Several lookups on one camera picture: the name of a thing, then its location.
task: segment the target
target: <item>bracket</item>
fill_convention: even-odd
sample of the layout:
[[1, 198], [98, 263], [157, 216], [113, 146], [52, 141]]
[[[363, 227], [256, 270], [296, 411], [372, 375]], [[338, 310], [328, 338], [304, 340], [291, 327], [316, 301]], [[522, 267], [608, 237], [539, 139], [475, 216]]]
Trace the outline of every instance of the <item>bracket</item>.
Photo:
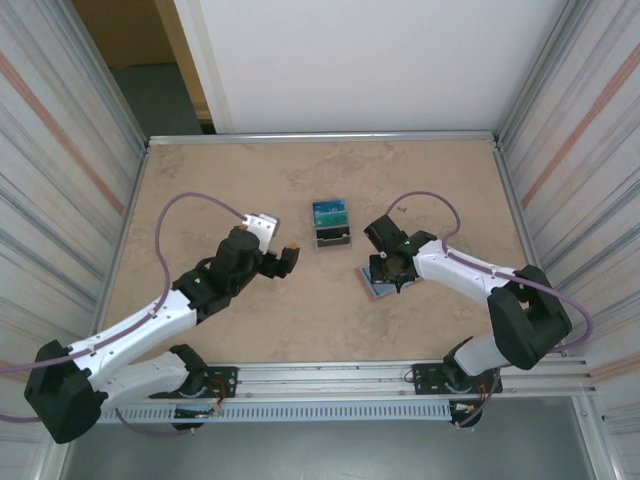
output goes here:
[[[236, 396], [236, 388], [238, 386], [238, 370], [238, 367], [233, 366], [216, 365], [207, 367], [207, 378], [216, 380], [215, 382], [211, 382], [211, 387], [215, 391], [215, 394], [211, 391], [211, 388], [203, 386], [195, 395], [187, 396], [178, 391], [175, 391], [157, 393], [155, 395], [151, 395], [149, 398], [152, 398], [154, 400], [215, 399], [216, 395], [218, 395], [219, 398], [223, 399], [234, 398]], [[222, 391], [222, 387], [219, 382], [222, 382], [222, 384], [224, 385], [224, 392]]]
[[[477, 377], [477, 381], [473, 382], [463, 391], [456, 390], [448, 381], [444, 374], [444, 364], [442, 363], [416, 363], [411, 366], [413, 375], [413, 386], [416, 395], [451, 395], [451, 394], [480, 394], [478, 385], [483, 382], [488, 391], [493, 385], [493, 371], [487, 370]], [[494, 393], [502, 393], [502, 380], [498, 378], [498, 385]]]

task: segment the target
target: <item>beige tabletop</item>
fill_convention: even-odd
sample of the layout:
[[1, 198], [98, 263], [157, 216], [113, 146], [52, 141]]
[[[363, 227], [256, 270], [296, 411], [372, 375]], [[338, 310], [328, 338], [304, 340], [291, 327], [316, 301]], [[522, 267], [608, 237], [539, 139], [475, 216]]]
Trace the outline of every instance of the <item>beige tabletop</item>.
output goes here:
[[[159, 295], [162, 273], [153, 230], [165, 203], [203, 192], [242, 213], [281, 219], [271, 248], [302, 247], [286, 279], [256, 279], [231, 305], [150, 354], [188, 343], [208, 362], [434, 359], [490, 329], [485, 308], [435, 282], [371, 301], [354, 269], [375, 253], [362, 233], [410, 190], [430, 190], [457, 207], [463, 226], [451, 245], [499, 265], [522, 267], [518, 242], [490, 144], [345, 142], [154, 146], [118, 270], [105, 327]], [[353, 247], [316, 253], [311, 203], [347, 201]], [[442, 236], [454, 225], [429, 198], [404, 200], [391, 214], [408, 234]], [[215, 254], [238, 221], [198, 199], [169, 212], [161, 247], [172, 279]]]

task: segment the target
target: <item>white panel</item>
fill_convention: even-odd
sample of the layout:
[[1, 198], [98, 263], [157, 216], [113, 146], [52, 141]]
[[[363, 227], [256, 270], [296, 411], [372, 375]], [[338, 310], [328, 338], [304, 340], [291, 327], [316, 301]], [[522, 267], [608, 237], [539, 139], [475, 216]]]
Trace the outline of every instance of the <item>white panel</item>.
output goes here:
[[495, 129], [565, 0], [175, 0], [222, 133]]

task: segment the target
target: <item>cable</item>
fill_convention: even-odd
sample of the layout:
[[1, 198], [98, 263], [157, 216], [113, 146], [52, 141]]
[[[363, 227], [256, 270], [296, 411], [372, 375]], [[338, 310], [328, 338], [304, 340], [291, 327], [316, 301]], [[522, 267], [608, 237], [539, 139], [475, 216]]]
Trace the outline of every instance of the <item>cable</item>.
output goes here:
[[115, 408], [114, 412], [116, 413], [116, 417], [118, 417], [118, 420], [120, 420], [120, 423], [122, 423], [125, 427], [127, 427], [132, 432], [135, 432], [139, 435], [147, 435], [150, 437], [172, 438], [172, 437], [180, 437], [182, 435], [188, 435], [189, 433], [193, 433], [193, 429], [176, 430], [175, 432], [155, 432], [153, 430], [147, 430], [146, 428], [135, 427], [124, 419], [124, 417], [122, 416], [118, 408]]
[[[153, 310], [148, 312], [144, 317], [142, 317], [140, 320], [138, 320], [136, 323], [134, 323], [130, 327], [122, 330], [121, 332], [117, 333], [116, 335], [113, 335], [112, 337], [109, 337], [109, 338], [107, 338], [107, 339], [105, 339], [105, 340], [103, 340], [101, 342], [96, 343], [95, 346], [94, 346], [94, 350], [99, 350], [101, 348], [104, 348], [107, 345], [109, 345], [109, 344], [121, 339], [122, 337], [124, 337], [126, 335], [129, 335], [131, 332], [137, 330], [142, 325], [144, 325], [150, 318], [152, 318], [162, 308], [162, 305], [164, 304], [165, 300], [167, 299], [167, 296], [169, 295], [169, 290], [171, 288], [171, 274], [169, 273], [169, 266], [167, 265], [167, 262], [166, 262], [164, 256], [162, 255], [162, 252], [160, 251], [160, 232], [162, 230], [162, 224], [164, 222], [165, 217], [167, 216], [167, 212], [169, 211], [169, 209], [176, 202], [178, 202], [179, 200], [182, 200], [183, 198], [187, 198], [187, 197], [201, 198], [203, 200], [207, 200], [209, 202], [215, 203], [216, 205], [218, 205], [218, 206], [224, 208], [225, 210], [227, 210], [232, 215], [235, 215], [236, 217], [238, 217], [240, 220], [242, 220], [242, 221], [245, 220], [245, 216], [242, 215], [240, 212], [238, 212], [233, 207], [231, 207], [230, 205], [226, 204], [225, 202], [223, 202], [221, 200], [218, 200], [215, 197], [212, 197], [210, 195], [206, 195], [204, 193], [185, 192], [185, 193], [181, 193], [179, 195], [176, 195], [171, 200], [169, 200], [169, 202], [167, 202], [167, 204], [164, 206], [164, 208], [160, 212], [160, 215], [158, 216], [158, 221], [156, 222], [156, 228], [155, 228], [155, 232], [154, 232], [155, 253], [156, 253], [156, 257], [158, 257], [158, 261], [160, 262], [160, 265], [162, 266], [162, 272], [164, 274], [164, 285], [163, 285], [163, 288], [162, 288], [162, 294], [160, 295], [160, 298], [158, 299], [158, 303], [153, 308]], [[27, 363], [27, 364], [24, 364], [24, 365], [13, 365], [11, 367], [2, 367], [2, 368], [0, 368], [0, 375], [6, 375], [8, 373], [21, 372], [21, 371], [25, 371], [25, 370], [33, 370], [35, 368], [46, 368], [46, 367], [51, 367], [53, 365], [60, 365], [62, 363], [66, 363], [66, 362], [69, 362], [71, 360], [75, 360], [76, 358], [80, 358], [80, 357], [83, 357], [85, 355], [88, 355], [91, 352], [92, 352], [92, 350], [87, 348], [87, 349], [81, 350], [79, 352], [71, 353], [71, 354], [66, 355], [64, 357], [52, 358], [50, 360], [44, 360], [44, 361], [41, 361], [41, 362]], [[37, 421], [37, 420], [35, 420], [35, 418], [37, 418], [37, 417], [21, 418], [21, 417], [12, 417], [12, 416], [9, 416], [9, 415], [0, 415], [0, 420], [1, 421], [14, 422], [14, 423], [35, 422], [35, 421]]]
[[460, 231], [460, 228], [462, 227], [462, 220], [460, 219], [460, 214], [458, 213], [456, 208], [453, 206], [453, 204], [449, 200], [444, 198], [443, 196], [438, 195], [437, 193], [427, 192], [427, 191], [415, 191], [415, 192], [405, 193], [404, 195], [399, 196], [398, 198], [396, 198], [393, 201], [393, 203], [389, 206], [389, 208], [387, 208], [387, 211], [385, 212], [385, 215], [389, 215], [389, 213], [391, 213], [391, 210], [393, 210], [393, 207], [395, 207], [401, 200], [404, 200], [405, 198], [411, 197], [411, 196], [414, 196], [414, 195], [424, 195], [424, 196], [427, 196], [427, 197], [436, 198], [436, 199], [440, 200], [442, 203], [444, 203], [447, 207], [449, 207], [449, 210], [451, 210], [451, 213], [453, 213], [453, 216], [456, 219], [456, 226], [455, 226], [455, 228], [453, 230], [451, 230], [450, 232], [445, 234], [444, 237], [442, 237], [442, 249], [444, 250], [445, 255], [448, 255], [450, 258], [452, 258], [456, 262], [461, 263], [462, 265], [465, 265], [467, 267], [473, 268], [474, 270], [478, 270], [479, 272], [493, 274], [498, 278], [502, 278], [504, 280], [509, 280], [511, 282], [519, 283], [521, 285], [526, 285], [527, 287], [535, 288], [536, 290], [544, 292], [544, 293], [546, 293], [548, 295], [552, 295], [552, 296], [558, 298], [559, 300], [567, 302], [569, 305], [571, 305], [573, 308], [575, 308], [578, 312], [580, 312], [580, 314], [584, 317], [585, 324], [586, 324], [586, 327], [587, 327], [587, 329], [584, 332], [584, 334], [580, 338], [574, 340], [573, 342], [569, 342], [566, 345], [558, 345], [558, 346], [556, 346], [555, 348], [552, 349], [553, 352], [561, 352], [561, 351], [564, 351], [564, 350], [569, 350], [571, 348], [578, 347], [578, 346], [582, 345], [584, 342], [586, 342], [589, 339], [589, 337], [593, 333], [593, 319], [591, 318], [591, 315], [589, 314], [587, 309], [584, 308], [582, 305], [580, 305], [573, 298], [569, 297], [568, 295], [565, 295], [562, 292], [559, 292], [556, 289], [549, 288], [546, 285], [542, 285], [542, 284], [537, 283], [537, 282], [532, 282], [531, 280], [527, 280], [526, 278], [520, 278], [520, 277], [516, 277], [514, 275], [509, 275], [509, 274], [506, 274], [506, 273], [502, 273], [502, 272], [493, 272], [491, 269], [489, 269], [487, 267], [484, 267], [482, 265], [478, 265], [477, 263], [472, 262], [470, 260], [467, 260], [465, 258], [461, 258], [461, 257], [459, 257], [458, 255], [456, 255], [453, 252], [449, 252], [449, 249], [448, 249], [448, 246], [447, 246], [447, 242], [449, 241], [449, 239], [451, 239], [454, 235], [456, 235]]
[[467, 418], [465, 418], [462, 422], [456, 423], [456, 426], [458, 428], [464, 427], [467, 423], [469, 423], [471, 420], [473, 420], [478, 415], [480, 415], [480, 412], [482, 412], [482, 410], [487, 405], [487, 403], [489, 403], [489, 400], [491, 400], [491, 396], [496, 391], [496, 388], [498, 386], [498, 381], [499, 380], [500, 380], [500, 370], [496, 370], [496, 373], [493, 375], [493, 384], [491, 385], [491, 389], [489, 390], [489, 393], [487, 393], [487, 396], [484, 398], [482, 403], [478, 406], [478, 408], [476, 408], [473, 411], [473, 413], [471, 415], [469, 415]]
[[[218, 385], [220, 385], [220, 396], [218, 396], [213, 383], [217, 383]], [[206, 385], [207, 387], [209, 387], [209, 390], [211, 390], [211, 393], [213, 393], [213, 395], [216, 397], [216, 404], [218, 405], [218, 408], [221, 408], [222, 400], [227, 398], [227, 388], [225, 387], [224, 382], [218, 378], [209, 378], [209, 380], [206, 382]]]

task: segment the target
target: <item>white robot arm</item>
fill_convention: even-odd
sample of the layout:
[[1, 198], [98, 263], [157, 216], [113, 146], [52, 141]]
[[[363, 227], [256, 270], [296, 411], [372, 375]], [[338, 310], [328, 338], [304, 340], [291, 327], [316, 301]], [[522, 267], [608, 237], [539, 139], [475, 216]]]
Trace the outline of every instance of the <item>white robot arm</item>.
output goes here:
[[468, 338], [444, 358], [443, 381], [453, 390], [464, 390], [477, 382], [479, 375], [495, 368], [514, 365], [531, 369], [571, 332], [571, 321], [557, 298], [499, 276], [549, 286], [537, 267], [514, 270], [451, 247], [445, 250], [436, 236], [423, 231], [408, 236], [387, 215], [371, 223], [365, 234], [380, 252], [369, 257], [373, 283], [395, 284], [400, 293], [407, 282], [434, 280], [488, 308], [493, 332]]
[[[69, 442], [112, 408], [160, 392], [198, 392], [206, 364], [186, 345], [159, 357], [129, 365], [167, 338], [195, 327], [226, 308], [257, 275], [284, 278], [295, 267], [299, 248], [289, 245], [278, 259], [268, 250], [278, 220], [246, 215], [206, 258], [173, 283], [162, 297], [113, 327], [64, 348], [57, 341], [42, 347], [36, 361], [87, 352], [73, 360], [31, 372], [25, 398], [58, 443]], [[153, 314], [143, 321], [149, 312]]]

